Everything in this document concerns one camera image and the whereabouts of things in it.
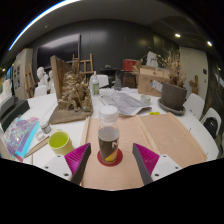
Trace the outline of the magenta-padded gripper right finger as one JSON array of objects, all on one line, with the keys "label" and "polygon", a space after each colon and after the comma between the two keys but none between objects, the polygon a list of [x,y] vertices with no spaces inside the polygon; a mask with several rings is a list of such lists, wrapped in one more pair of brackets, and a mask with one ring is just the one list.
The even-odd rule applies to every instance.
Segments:
[{"label": "magenta-padded gripper right finger", "polygon": [[144,185],[180,170],[180,166],[167,154],[158,155],[137,143],[133,144],[132,153]]}]

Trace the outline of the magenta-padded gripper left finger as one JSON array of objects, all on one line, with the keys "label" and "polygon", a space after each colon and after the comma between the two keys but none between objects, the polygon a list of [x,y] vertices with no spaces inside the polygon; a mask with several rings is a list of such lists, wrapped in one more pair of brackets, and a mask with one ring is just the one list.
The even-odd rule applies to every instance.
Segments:
[{"label": "magenta-padded gripper left finger", "polygon": [[43,166],[43,169],[76,185],[80,185],[90,154],[91,144],[87,143],[66,155],[56,155]]}]

